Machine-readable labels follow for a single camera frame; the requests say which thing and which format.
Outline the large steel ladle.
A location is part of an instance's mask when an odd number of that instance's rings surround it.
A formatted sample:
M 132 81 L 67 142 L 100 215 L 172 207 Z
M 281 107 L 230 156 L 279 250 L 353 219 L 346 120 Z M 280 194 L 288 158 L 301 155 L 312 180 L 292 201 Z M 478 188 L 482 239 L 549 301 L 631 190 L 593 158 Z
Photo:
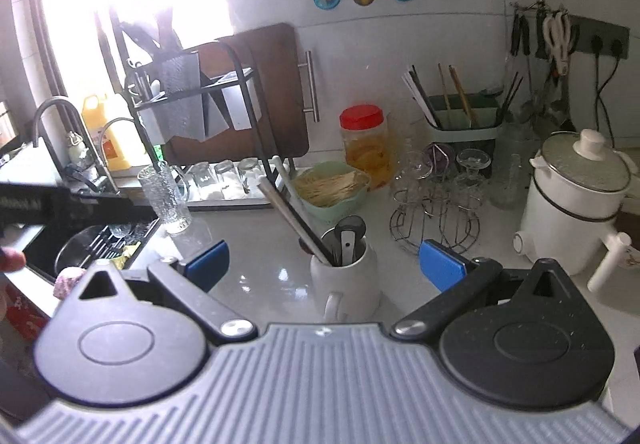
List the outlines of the large steel ladle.
M 354 251 L 354 262 L 358 261 L 366 250 L 366 244 L 363 241 L 363 237 L 366 234 L 366 223 L 363 221 L 361 216 L 346 216 L 346 218 L 341 219 L 340 222 L 336 224 L 334 227 L 334 237 L 336 239 L 337 248 L 340 249 L 340 256 L 338 260 L 342 265 L 342 247 L 341 247 L 341 231 L 342 230 L 353 230 L 356 234 L 356 245 Z

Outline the white ceramic utensil jar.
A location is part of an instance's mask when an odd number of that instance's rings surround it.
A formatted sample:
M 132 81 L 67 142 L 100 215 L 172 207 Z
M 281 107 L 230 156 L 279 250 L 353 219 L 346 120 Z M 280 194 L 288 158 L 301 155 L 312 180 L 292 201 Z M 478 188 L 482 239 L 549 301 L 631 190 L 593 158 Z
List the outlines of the white ceramic utensil jar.
M 310 260 L 314 302 L 323 323 L 364 323 L 381 301 L 378 257 L 367 236 L 356 236 L 354 260 L 331 266 L 315 256 Z

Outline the wooden handle utensil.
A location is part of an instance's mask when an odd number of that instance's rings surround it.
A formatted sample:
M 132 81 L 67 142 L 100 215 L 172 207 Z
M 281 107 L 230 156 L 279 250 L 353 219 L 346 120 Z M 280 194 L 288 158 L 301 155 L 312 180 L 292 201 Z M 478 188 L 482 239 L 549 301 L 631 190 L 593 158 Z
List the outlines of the wooden handle utensil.
M 302 219 L 296 210 L 281 196 L 277 187 L 268 178 L 260 178 L 257 187 L 271 202 L 273 207 L 284 217 L 288 225 L 297 236 L 307 245 L 312 254 L 323 264 L 334 266 L 335 260 L 332 252 L 326 248 L 320 237 Z

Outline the white long utensil handle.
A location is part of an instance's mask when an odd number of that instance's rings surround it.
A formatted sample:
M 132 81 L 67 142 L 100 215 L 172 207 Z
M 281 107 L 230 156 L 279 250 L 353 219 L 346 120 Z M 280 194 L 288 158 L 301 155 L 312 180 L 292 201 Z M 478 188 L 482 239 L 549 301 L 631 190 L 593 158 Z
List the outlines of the white long utensil handle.
M 292 180 L 288 176 L 288 171 L 285 169 L 282 159 L 279 156 L 273 156 L 272 161 L 278 171 L 278 175 L 280 175 L 280 179 L 282 180 L 284 187 L 288 191 L 288 196 L 290 197 L 290 204 L 292 204 L 293 208 L 300 215 L 300 217 L 306 222 L 306 224 L 311 228 L 314 234 L 317 234 L 317 231 L 314 228 L 314 224 L 312 224 L 311 218 L 308 212 L 306 211 L 299 196 L 297 195 L 297 192 L 293 186 Z

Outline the white ceramic soup spoon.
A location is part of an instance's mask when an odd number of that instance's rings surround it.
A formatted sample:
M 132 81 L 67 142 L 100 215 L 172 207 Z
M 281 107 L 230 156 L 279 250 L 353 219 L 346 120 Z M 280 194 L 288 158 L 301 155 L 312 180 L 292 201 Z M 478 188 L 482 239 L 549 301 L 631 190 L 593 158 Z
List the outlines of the white ceramic soup spoon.
M 342 230 L 340 237 L 342 247 L 342 265 L 347 266 L 354 262 L 356 234 L 353 230 Z

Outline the black kitchen faucet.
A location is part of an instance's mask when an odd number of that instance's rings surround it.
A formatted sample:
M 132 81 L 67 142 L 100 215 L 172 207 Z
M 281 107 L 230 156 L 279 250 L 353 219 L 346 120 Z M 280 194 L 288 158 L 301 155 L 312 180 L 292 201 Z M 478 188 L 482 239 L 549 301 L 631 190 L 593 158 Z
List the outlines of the black kitchen faucet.
M 108 170 L 107 164 L 103 161 L 102 155 L 96 149 L 96 145 L 93 143 L 93 139 L 84 119 L 81 117 L 80 112 L 75 105 L 66 97 L 56 96 L 50 100 L 43 102 L 35 113 L 34 124 L 32 125 L 32 144 L 38 145 L 40 139 L 39 126 L 41 122 L 41 116 L 44 112 L 50 108 L 62 108 L 64 109 L 70 118 L 73 119 L 72 127 L 66 132 L 66 146 L 67 155 L 70 156 L 70 162 L 72 163 L 73 170 L 78 170 L 79 176 L 82 176 L 81 172 L 93 166 L 96 168 L 96 172 L 100 176 L 100 184 L 94 184 L 90 182 L 88 186 L 95 190 L 97 193 L 114 193 L 118 194 L 119 189 Z

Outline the textured drinking glass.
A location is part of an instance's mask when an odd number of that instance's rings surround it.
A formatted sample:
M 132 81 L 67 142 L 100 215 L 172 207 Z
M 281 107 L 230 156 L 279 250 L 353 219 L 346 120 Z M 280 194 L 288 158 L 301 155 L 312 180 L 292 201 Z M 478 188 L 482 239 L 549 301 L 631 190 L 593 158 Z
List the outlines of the textured drinking glass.
M 190 226 L 192 216 L 186 196 L 180 192 L 169 164 L 160 161 L 157 166 L 144 167 L 138 173 L 138 181 L 168 234 L 180 234 Z

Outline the orange detergent bottle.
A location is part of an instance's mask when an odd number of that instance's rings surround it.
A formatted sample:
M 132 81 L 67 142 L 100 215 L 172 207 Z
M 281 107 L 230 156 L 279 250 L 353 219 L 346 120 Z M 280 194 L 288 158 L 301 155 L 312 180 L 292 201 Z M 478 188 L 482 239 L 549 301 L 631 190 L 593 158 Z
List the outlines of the orange detergent bottle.
M 103 150 L 112 172 L 127 171 L 140 164 L 144 149 L 127 104 L 119 94 L 90 95 L 82 104 L 82 118 L 94 146 Z

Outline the green plastic basket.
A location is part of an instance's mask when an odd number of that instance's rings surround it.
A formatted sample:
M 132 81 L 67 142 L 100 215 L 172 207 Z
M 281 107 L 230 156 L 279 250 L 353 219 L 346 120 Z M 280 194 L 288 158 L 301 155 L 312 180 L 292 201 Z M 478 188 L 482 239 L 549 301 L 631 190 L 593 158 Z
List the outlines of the green plastic basket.
M 366 199 L 370 183 L 367 173 L 341 161 L 320 162 L 293 180 L 305 209 L 327 223 L 354 213 Z

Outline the bundle of bamboo sticks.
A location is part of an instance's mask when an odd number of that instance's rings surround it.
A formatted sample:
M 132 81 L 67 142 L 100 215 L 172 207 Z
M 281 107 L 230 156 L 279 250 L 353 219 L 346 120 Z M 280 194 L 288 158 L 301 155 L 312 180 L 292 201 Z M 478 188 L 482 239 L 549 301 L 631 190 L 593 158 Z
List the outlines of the bundle of bamboo sticks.
M 308 172 L 294 181 L 298 196 L 319 208 L 332 207 L 340 201 L 352 198 L 368 185 L 367 175 L 356 171 L 336 175 Z

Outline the red lid plastic jar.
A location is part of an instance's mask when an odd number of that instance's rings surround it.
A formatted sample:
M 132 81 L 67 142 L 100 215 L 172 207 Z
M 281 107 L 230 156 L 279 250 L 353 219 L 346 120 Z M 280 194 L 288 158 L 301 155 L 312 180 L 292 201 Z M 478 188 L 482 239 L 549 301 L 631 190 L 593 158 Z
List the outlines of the red lid plastic jar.
M 346 164 L 369 175 L 371 190 L 387 185 L 393 176 L 393 165 L 382 109 L 372 104 L 345 108 L 340 127 Z

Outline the green chopstick drainer holder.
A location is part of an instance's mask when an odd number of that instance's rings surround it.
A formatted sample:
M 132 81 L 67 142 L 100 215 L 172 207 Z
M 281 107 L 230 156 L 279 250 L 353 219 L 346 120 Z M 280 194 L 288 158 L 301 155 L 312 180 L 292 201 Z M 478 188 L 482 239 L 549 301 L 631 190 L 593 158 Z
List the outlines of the green chopstick drainer holder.
M 414 102 L 421 109 L 435 142 L 484 143 L 498 138 L 524 78 L 518 73 L 508 87 L 466 92 L 454 66 L 438 66 L 439 94 L 428 94 L 416 70 L 409 65 L 401 76 Z

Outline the brown wooden cutting board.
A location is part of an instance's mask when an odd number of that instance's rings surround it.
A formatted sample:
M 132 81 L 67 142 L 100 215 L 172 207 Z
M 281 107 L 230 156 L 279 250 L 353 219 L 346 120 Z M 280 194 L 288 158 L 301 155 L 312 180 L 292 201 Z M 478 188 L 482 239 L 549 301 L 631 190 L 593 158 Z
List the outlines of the brown wooden cutting board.
M 234 161 L 264 154 L 301 157 L 309 150 L 302 73 L 295 28 L 286 22 L 238 32 L 199 45 L 201 70 L 209 78 L 235 70 L 236 58 L 250 68 L 250 97 L 258 101 L 257 128 L 229 129 L 204 142 L 175 136 L 163 146 L 170 164 Z

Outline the white electric cooker pot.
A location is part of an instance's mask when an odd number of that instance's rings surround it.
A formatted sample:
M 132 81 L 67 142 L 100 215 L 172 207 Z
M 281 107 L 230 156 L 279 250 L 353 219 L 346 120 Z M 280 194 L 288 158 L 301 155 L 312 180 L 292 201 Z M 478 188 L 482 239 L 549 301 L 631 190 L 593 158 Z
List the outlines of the white electric cooker pot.
M 515 252 L 529 261 L 557 260 L 566 274 L 582 272 L 606 253 L 587 282 L 600 291 L 632 245 L 614 223 L 623 201 L 639 193 L 639 169 L 596 130 L 558 131 L 529 159 L 533 168 Z

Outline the black metal dish rack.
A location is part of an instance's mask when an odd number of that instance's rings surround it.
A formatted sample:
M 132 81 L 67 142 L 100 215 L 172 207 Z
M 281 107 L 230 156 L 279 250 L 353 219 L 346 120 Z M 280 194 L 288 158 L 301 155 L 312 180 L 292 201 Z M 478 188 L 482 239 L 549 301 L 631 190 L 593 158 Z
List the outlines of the black metal dish rack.
M 183 48 L 167 27 L 150 34 L 115 13 L 110 22 L 114 38 L 98 34 L 107 74 L 153 164 L 166 160 L 163 146 L 175 136 L 204 142 L 229 129 L 257 128 L 258 101 L 247 89 L 250 68 L 234 58 L 234 71 L 209 78 L 201 70 L 198 45 Z M 154 154 L 157 147 L 160 156 Z

